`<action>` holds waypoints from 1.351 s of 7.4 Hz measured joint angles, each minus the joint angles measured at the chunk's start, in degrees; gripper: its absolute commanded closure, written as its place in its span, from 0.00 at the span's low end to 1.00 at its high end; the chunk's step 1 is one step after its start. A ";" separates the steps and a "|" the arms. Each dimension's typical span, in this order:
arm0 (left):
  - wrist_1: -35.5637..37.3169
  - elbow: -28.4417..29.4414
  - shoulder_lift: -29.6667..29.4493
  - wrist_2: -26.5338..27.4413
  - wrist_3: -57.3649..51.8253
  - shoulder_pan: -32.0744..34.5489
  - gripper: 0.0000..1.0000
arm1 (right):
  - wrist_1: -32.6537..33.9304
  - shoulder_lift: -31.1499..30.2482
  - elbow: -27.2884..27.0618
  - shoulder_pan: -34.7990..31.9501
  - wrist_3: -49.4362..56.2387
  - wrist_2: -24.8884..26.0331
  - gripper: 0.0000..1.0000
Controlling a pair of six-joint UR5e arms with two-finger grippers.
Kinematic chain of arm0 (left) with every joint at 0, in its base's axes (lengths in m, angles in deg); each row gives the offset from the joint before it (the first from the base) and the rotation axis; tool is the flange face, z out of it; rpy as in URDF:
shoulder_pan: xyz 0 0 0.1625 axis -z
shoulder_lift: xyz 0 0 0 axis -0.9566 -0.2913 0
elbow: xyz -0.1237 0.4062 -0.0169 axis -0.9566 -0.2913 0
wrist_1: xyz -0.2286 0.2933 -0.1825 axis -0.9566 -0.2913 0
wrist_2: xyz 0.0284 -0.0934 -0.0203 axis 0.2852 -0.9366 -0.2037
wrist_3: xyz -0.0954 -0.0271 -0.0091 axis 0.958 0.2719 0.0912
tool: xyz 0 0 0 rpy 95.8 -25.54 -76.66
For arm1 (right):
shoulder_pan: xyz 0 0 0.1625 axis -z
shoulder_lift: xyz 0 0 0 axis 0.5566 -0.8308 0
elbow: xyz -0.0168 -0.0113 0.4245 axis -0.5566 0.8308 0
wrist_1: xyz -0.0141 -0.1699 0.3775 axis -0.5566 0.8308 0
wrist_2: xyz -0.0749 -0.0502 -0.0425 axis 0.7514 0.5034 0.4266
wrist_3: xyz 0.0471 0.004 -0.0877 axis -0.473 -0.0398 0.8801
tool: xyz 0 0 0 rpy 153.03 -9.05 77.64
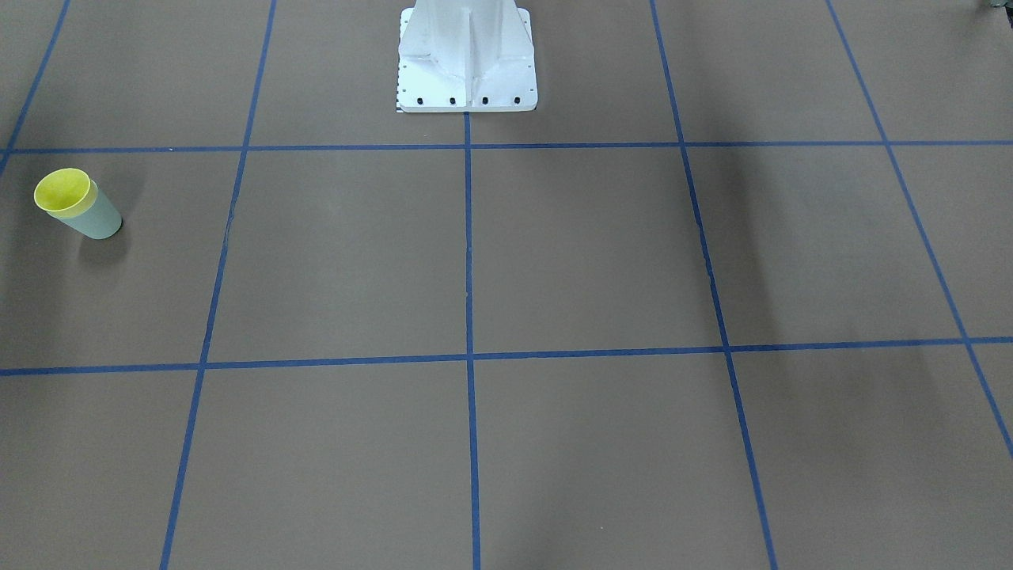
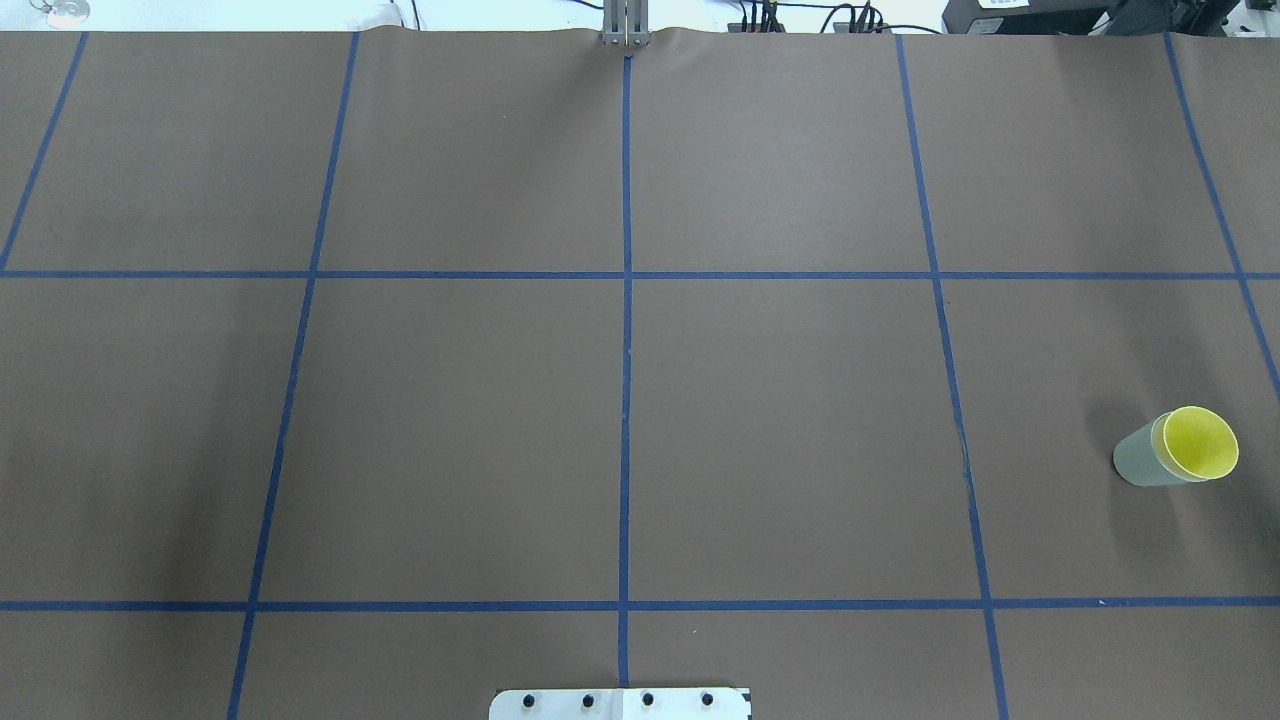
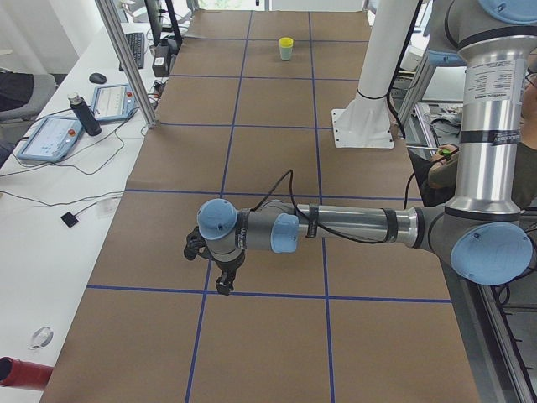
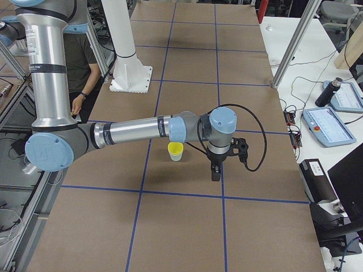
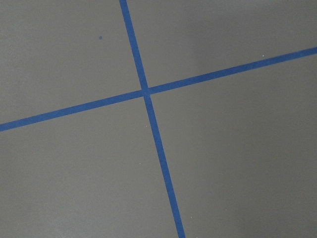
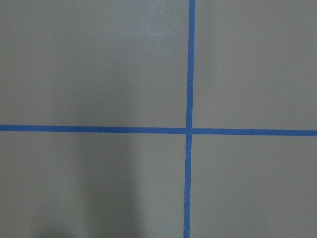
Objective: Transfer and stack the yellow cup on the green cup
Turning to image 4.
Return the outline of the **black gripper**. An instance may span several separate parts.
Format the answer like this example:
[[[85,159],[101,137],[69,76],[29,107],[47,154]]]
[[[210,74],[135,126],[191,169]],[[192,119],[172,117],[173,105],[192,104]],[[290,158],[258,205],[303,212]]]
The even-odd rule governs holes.
[[[212,181],[220,181],[221,179],[221,164],[228,157],[226,150],[207,150],[206,156],[210,160],[211,179]]]

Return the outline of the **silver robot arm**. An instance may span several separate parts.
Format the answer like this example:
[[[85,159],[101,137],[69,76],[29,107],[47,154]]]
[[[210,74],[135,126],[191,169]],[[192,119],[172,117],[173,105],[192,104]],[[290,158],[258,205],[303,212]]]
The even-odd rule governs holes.
[[[212,180],[239,140],[237,117],[219,107],[197,116],[191,112],[139,120],[79,124],[71,116],[64,31],[87,31],[86,1],[15,1],[16,18],[24,26],[36,104],[33,134],[26,142],[28,160],[46,172],[67,168],[84,154],[108,145],[167,137],[171,142],[207,142]]]

